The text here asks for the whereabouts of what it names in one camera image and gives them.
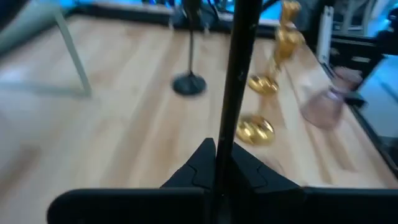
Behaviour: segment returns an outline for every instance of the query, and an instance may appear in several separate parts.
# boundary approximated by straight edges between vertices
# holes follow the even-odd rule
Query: gold figurine
[[[242,142],[263,145],[274,140],[275,131],[262,116],[249,114],[239,118],[236,135]]]
[[[248,85],[261,95],[272,95],[279,90],[275,79],[280,73],[282,62],[291,58],[294,50],[305,42],[299,31],[288,27],[300,9],[297,1],[285,0],[282,3],[280,27],[275,33],[276,45],[272,57],[266,63],[266,71],[261,75],[253,75],[248,80]],[[274,128],[261,116],[261,110],[262,108],[258,114],[246,114],[239,118],[236,136],[243,142],[259,146],[274,140]]]
[[[262,75],[253,75],[248,80],[250,88],[262,95],[271,95],[279,90],[275,79],[280,73],[282,62],[291,58],[297,46],[305,42],[303,35],[297,30],[278,29],[275,37],[276,46],[266,63],[266,71]]]

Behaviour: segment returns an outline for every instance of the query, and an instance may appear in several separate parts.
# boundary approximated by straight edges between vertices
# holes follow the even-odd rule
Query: black pole
[[[189,69],[189,74],[190,75],[194,75],[193,74],[193,68],[192,68],[192,64],[193,64],[193,21],[192,18],[189,19],[189,64],[188,64],[188,69]]]
[[[194,74],[193,63],[193,28],[200,26],[201,18],[199,15],[201,0],[183,0],[182,14],[184,21],[189,25],[189,61],[188,71],[179,75],[172,82],[173,90],[182,96],[197,96],[206,90],[206,81]]]
[[[235,3],[216,155],[213,214],[218,213],[222,195],[226,193],[226,170],[228,170],[228,162],[231,158],[236,124],[241,110],[244,87],[248,78],[254,40],[262,10],[261,6],[262,0],[237,0]]]

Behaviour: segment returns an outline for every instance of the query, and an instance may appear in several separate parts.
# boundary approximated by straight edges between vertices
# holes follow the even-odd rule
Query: black metal stand
[[[188,72],[178,76],[172,82],[173,90],[179,95],[196,96],[206,90],[206,81],[198,75],[193,73],[193,30],[195,27],[200,27],[201,18],[198,11],[201,8],[201,1],[184,1],[183,9],[174,15],[174,23],[187,22],[189,25],[190,43],[189,43],[189,61]]]
[[[237,0],[235,5],[216,155],[215,197],[213,208],[211,209],[214,219],[216,219],[215,217],[221,210],[223,195],[227,193],[226,172],[230,169],[231,151],[234,144],[235,130],[241,110],[244,88],[248,79],[261,6],[262,0],[251,2]]]
[[[206,90],[206,81],[195,75],[192,71],[193,64],[193,27],[189,30],[190,43],[189,43],[189,61],[188,61],[188,72],[177,77],[172,85],[173,90],[183,96],[195,96]]]

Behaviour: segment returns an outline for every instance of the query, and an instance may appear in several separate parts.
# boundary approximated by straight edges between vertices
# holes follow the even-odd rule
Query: chair leg
[[[75,44],[73,44],[73,40],[69,33],[68,26],[65,21],[65,18],[63,17],[62,11],[57,10],[56,13],[54,14],[54,16],[55,16],[55,20],[58,24],[58,28],[61,31],[63,40],[65,41],[65,45],[67,46],[67,49],[72,58],[72,61],[75,64],[75,67],[76,67],[77,73],[79,74],[80,81],[81,81],[81,84],[83,85],[84,91],[87,95],[91,95],[90,83],[88,81],[85,69],[83,68],[83,64],[81,63],[79,55],[76,51]]]

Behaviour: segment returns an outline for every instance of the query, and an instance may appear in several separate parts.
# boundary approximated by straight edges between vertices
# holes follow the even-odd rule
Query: round black base
[[[206,81],[194,74],[183,74],[172,82],[173,90],[183,96],[195,96],[206,90]]]

